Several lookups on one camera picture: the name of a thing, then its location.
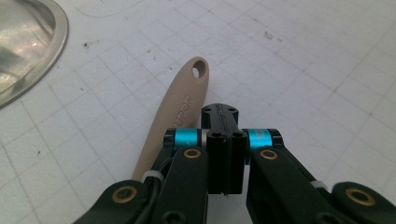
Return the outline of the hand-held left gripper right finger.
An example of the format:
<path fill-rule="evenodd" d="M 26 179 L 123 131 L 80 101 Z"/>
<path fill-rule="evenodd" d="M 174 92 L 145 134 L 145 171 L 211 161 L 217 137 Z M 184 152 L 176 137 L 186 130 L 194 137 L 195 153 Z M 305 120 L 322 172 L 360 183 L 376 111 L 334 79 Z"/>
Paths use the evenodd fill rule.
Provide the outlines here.
<path fill-rule="evenodd" d="M 241 194 L 243 188 L 247 136 L 238 128 L 238 115 L 236 108 L 223 106 L 223 126 L 226 132 L 224 194 Z"/>

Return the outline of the beige handled knife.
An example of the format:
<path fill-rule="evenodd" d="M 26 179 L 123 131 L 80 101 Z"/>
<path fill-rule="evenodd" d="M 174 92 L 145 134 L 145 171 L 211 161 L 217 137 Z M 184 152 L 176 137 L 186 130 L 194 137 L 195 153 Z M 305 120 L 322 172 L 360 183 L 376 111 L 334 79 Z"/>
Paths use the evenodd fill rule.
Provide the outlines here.
<path fill-rule="evenodd" d="M 194 128 L 201 114 L 209 81 L 209 66 L 202 57 L 188 60 L 177 72 L 157 110 L 132 174 L 141 180 L 153 165 L 168 128 Z"/>

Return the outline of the white grid mat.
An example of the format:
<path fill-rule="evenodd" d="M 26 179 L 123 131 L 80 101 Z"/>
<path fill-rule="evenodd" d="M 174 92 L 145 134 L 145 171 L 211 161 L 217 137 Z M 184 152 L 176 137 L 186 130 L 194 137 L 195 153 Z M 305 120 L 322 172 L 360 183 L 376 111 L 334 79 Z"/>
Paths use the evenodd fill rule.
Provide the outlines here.
<path fill-rule="evenodd" d="M 396 204 L 396 0 L 57 0 L 64 53 L 0 109 L 0 224 L 72 224 L 131 176 L 190 58 L 206 101 L 275 128 L 327 185 Z"/>

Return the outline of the metal stand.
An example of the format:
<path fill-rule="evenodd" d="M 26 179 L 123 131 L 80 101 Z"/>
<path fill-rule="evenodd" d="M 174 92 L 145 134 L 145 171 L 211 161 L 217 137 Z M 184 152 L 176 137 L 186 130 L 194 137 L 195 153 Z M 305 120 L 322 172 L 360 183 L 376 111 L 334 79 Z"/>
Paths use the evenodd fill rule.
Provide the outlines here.
<path fill-rule="evenodd" d="M 0 0 L 0 109 L 50 71 L 68 33 L 66 14 L 54 0 Z"/>

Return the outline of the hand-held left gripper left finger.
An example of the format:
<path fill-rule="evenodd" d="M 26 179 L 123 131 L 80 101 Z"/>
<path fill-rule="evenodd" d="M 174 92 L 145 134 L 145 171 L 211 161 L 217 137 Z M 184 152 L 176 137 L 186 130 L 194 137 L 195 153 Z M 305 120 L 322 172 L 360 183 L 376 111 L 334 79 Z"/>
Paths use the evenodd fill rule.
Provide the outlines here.
<path fill-rule="evenodd" d="M 202 109 L 201 127 L 206 130 L 205 148 L 208 153 L 208 192 L 228 194 L 227 144 L 229 135 L 226 117 L 221 104 L 207 105 Z"/>

